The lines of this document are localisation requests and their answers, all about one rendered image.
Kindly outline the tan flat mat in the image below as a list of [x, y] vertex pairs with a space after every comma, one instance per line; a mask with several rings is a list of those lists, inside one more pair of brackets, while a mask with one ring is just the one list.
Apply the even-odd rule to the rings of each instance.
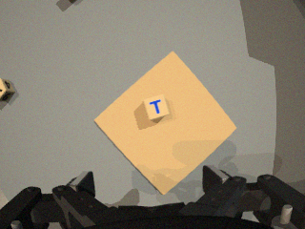
[[[149, 120], [143, 100], [160, 94], [170, 114]], [[236, 129], [173, 51], [94, 121], [163, 195]]]

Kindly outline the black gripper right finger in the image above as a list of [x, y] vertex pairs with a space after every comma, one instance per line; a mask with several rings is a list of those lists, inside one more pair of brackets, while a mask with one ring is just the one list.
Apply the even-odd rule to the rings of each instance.
[[243, 212], [253, 211], [260, 223], [274, 229], [305, 229], [303, 194], [272, 175], [259, 176], [254, 183], [246, 182], [245, 177], [231, 177], [213, 165], [205, 165], [202, 179], [205, 194], [176, 215], [241, 219]]

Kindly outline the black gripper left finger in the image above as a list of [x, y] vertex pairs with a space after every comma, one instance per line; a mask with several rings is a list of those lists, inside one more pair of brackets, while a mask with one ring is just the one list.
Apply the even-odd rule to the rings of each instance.
[[88, 227], [125, 219], [132, 218], [95, 198], [91, 171], [83, 171], [66, 186], [52, 188], [52, 194], [42, 194], [38, 187], [25, 188], [0, 209], [0, 229], [48, 229], [49, 222], [70, 229], [80, 223]]

